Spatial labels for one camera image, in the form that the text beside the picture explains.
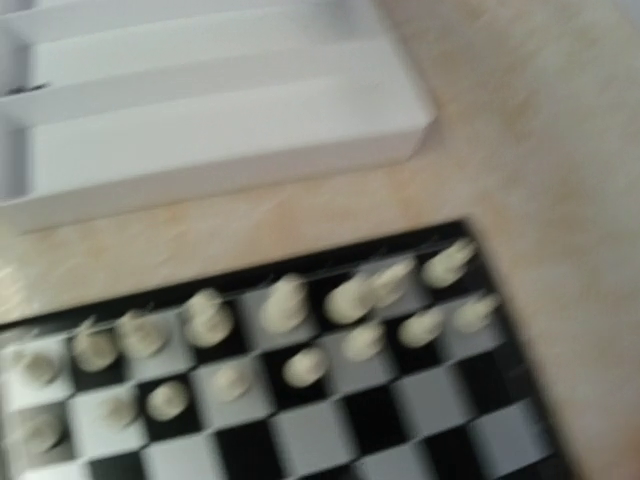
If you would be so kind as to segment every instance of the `checkered pattern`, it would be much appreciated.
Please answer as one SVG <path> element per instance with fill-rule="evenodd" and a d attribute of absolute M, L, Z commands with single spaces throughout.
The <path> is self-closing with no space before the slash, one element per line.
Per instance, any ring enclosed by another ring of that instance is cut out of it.
<path fill-rule="evenodd" d="M 420 264 L 428 256 L 419 255 Z M 13 474 L 29 480 L 552 478 L 544 473 L 550 446 L 539 434 L 532 403 L 508 381 L 519 365 L 498 321 L 474 334 L 447 322 L 443 334 L 421 349 L 397 340 L 399 325 L 417 311 L 439 305 L 450 317 L 482 287 L 472 279 L 433 292 L 415 272 L 400 300 L 357 322 L 383 324 L 387 348 L 364 362 L 343 356 L 353 325 L 326 319 L 324 297 L 356 272 L 375 273 L 406 257 L 309 278 L 312 312 L 284 335 L 260 324 L 265 288 L 228 299 L 235 328 L 210 349 L 188 344 L 180 312 L 172 310 L 154 315 L 171 333 L 159 354 L 122 358 L 96 374 L 73 364 L 69 336 L 21 347 L 59 360 L 61 375 L 44 389 L 25 385 L 7 368 L 11 350 L 4 351 L 8 430 L 19 430 L 34 411 L 53 412 L 68 426 L 64 440 L 45 455 L 30 454 L 19 438 L 10 438 Z M 309 345 L 327 353 L 329 373 L 308 388 L 292 388 L 282 379 L 282 367 Z M 228 362 L 248 368 L 254 383 L 236 401 L 221 402 L 212 378 Z M 156 422 L 144 413 L 145 399 L 171 379 L 187 385 L 193 402 L 176 419 Z M 102 402 L 114 396 L 134 399 L 142 412 L 122 431 L 100 420 Z"/>

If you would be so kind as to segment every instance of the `beige tabletop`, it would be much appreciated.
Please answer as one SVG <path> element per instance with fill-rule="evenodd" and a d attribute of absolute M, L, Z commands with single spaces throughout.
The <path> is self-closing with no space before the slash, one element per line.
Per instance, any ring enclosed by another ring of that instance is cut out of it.
<path fill-rule="evenodd" d="M 613 0 L 386 0 L 440 117 L 408 163 L 16 237 L 0 319 L 470 215 L 585 478 L 640 478 L 640 34 Z"/>

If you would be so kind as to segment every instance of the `beige surface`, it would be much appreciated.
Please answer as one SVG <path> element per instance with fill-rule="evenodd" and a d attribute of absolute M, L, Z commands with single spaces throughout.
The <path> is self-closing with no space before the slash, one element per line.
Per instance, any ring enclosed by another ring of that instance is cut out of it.
<path fill-rule="evenodd" d="M 640 35 L 607 0 L 386 4 L 441 113 L 415 160 L 0 233 L 0 318 L 471 214 L 585 477 L 640 478 Z"/>

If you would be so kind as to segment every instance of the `white pawn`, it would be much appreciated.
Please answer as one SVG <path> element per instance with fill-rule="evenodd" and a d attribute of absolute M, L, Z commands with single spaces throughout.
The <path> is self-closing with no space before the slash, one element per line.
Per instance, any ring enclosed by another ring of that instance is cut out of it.
<path fill-rule="evenodd" d="M 407 348 L 420 348 L 442 332 L 444 314 L 437 308 L 420 312 L 408 318 L 398 329 L 398 340 Z"/>
<path fill-rule="evenodd" d="M 147 413 L 159 422 L 177 417 L 188 405 L 187 388 L 175 380 L 163 383 L 147 397 Z"/>
<path fill-rule="evenodd" d="M 167 343 L 167 333 L 138 310 L 131 310 L 116 322 L 123 352 L 132 358 L 147 358 Z"/>
<path fill-rule="evenodd" d="M 362 362 L 375 356 L 384 347 L 384 327 L 377 323 L 362 325 L 350 332 L 342 343 L 345 357 Z"/>
<path fill-rule="evenodd" d="M 339 325 L 347 325 L 364 317 L 375 303 L 369 278 L 358 274 L 331 291 L 324 300 L 327 318 Z"/>
<path fill-rule="evenodd" d="M 251 387 L 251 374 L 240 365 L 225 365 L 213 378 L 213 387 L 216 395 L 223 402 L 236 400 Z"/>
<path fill-rule="evenodd" d="M 282 376 L 290 386 L 305 388 L 320 380 L 327 368 L 324 352 L 317 347 L 310 347 L 287 360 L 282 368 Z"/>
<path fill-rule="evenodd" d="M 59 374 L 56 361 L 44 353 L 18 352 L 14 361 L 22 375 L 38 387 L 50 384 Z"/>
<path fill-rule="evenodd" d="M 118 350 L 108 332 L 92 332 L 93 320 L 85 321 L 71 342 L 71 353 L 85 372 L 104 370 L 118 358 Z"/>
<path fill-rule="evenodd" d="M 42 414 L 29 419 L 24 427 L 24 443 L 33 453 L 51 450 L 62 438 L 64 427 L 58 417 Z"/>
<path fill-rule="evenodd" d="M 467 271 L 467 262 L 476 251 L 469 239 L 458 240 L 422 267 L 422 279 L 433 288 L 446 288 L 457 282 Z"/>
<path fill-rule="evenodd" d="M 213 289 L 196 293 L 186 303 L 185 336 L 198 348 L 209 348 L 227 338 L 233 330 L 233 315 Z"/>
<path fill-rule="evenodd" d="M 477 332 L 491 320 L 491 312 L 500 304 L 498 295 L 476 296 L 453 314 L 453 324 L 463 333 Z"/>
<path fill-rule="evenodd" d="M 114 397 L 102 405 L 102 419 L 111 428 L 122 430 L 138 416 L 138 407 L 129 397 Z"/>
<path fill-rule="evenodd" d="M 262 326 L 272 333 L 285 333 L 300 325 L 309 313 L 304 279 L 296 274 L 282 277 L 269 289 L 262 305 Z"/>
<path fill-rule="evenodd" d="M 409 258 L 376 273 L 371 278 L 371 286 L 377 307 L 391 305 L 404 295 L 409 283 L 409 277 L 415 267 L 415 260 Z"/>

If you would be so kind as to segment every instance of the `chess piece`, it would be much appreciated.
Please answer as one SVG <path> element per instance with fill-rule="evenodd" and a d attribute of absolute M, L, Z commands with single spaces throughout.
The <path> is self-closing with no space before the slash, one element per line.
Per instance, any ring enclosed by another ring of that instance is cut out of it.
<path fill-rule="evenodd" d="M 269 289 L 269 297 L 260 311 L 260 320 L 267 331 L 285 333 L 300 325 L 308 313 L 304 279 L 289 274 Z"/>
<path fill-rule="evenodd" d="M 188 405 L 187 387 L 175 380 L 163 383 L 147 397 L 147 413 L 159 422 L 177 417 Z"/>
<path fill-rule="evenodd" d="M 71 353 L 85 372 L 104 370 L 118 358 L 118 350 L 109 332 L 92 332 L 93 320 L 85 321 L 71 342 Z"/>
<path fill-rule="evenodd" d="M 420 312 L 405 320 L 398 329 L 398 340 L 408 348 L 420 348 L 442 332 L 444 314 L 437 308 Z"/>
<path fill-rule="evenodd" d="M 116 322 L 122 351 L 131 358 L 147 358 L 167 343 L 166 331 L 139 310 L 131 310 Z"/>
<path fill-rule="evenodd" d="M 475 296 L 454 312 L 453 324 L 463 333 L 477 332 L 489 323 L 499 304 L 498 295 Z"/>
<path fill-rule="evenodd" d="M 384 347 L 384 327 L 378 323 L 362 325 L 350 332 L 342 343 L 344 356 L 362 362 L 375 356 Z"/>
<path fill-rule="evenodd" d="M 51 450 L 62 438 L 64 427 L 56 416 L 41 414 L 25 422 L 24 443 L 33 453 Z"/>
<path fill-rule="evenodd" d="M 305 388 L 320 380 L 327 368 L 328 362 L 324 352 L 317 347 L 310 347 L 287 360 L 282 375 L 290 386 Z"/>
<path fill-rule="evenodd" d="M 233 315 L 215 290 L 200 290 L 185 306 L 185 336 L 192 345 L 198 348 L 213 347 L 231 334 Z"/>
<path fill-rule="evenodd" d="M 241 365 L 225 365 L 213 378 L 213 387 L 220 400 L 224 402 L 236 400 L 251 387 L 251 374 Z"/>
<path fill-rule="evenodd" d="M 376 273 L 371 278 L 376 307 L 386 307 L 398 300 L 407 290 L 409 277 L 416 267 L 413 258 L 402 260 Z"/>
<path fill-rule="evenodd" d="M 375 302 L 371 282 L 358 274 L 327 295 L 324 312 L 327 318 L 339 325 L 347 325 L 364 317 Z"/>
<path fill-rule="evenodd" d="M 130 425 L 138 416 L 138 407 L 132 398 L 113 397 L 102 405 L 102 419 L 104 423 L 116 430 L 122 430 Z"/>
<path fill-rule="evenodd" d="M 465 274 L 467 262 L 475 251 L 476 246 L 471 240 L 458 240 L 424 264 L 422 279 L 433 288 L 452 285 Z"/>
<path fill-rule="evenodd" d="M 60 373 L 56 361 L 44 353 L 18 352 L 14 361 L 23 377 L 38 387 L 52 383 Z"/>

